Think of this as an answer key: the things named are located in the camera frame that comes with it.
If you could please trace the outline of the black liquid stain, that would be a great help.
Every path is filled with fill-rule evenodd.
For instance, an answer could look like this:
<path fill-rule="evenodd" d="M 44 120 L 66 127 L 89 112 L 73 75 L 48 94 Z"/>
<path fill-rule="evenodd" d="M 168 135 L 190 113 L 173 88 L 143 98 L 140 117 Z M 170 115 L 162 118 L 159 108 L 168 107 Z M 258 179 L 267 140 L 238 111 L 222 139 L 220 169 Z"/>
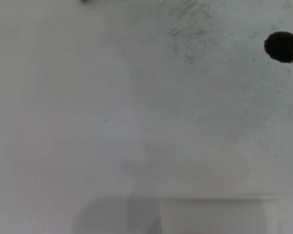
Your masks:
<path fill-rule="evenodd" d="M 270 58 L 281 63 L 293 63 L 293 34 L 274 32 L 264 41 L 265 52 Z"/>

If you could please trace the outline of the white paper cup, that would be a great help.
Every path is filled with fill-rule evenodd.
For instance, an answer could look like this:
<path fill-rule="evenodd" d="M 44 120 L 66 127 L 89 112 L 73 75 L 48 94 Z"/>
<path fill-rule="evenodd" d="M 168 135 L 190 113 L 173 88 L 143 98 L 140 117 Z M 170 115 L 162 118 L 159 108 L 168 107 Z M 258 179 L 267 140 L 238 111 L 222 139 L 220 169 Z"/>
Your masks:
<path fill-rule="evenodd" d="M 278 234 L 274 194 L 218 194 L 158 201 L 163 234 Z"/>

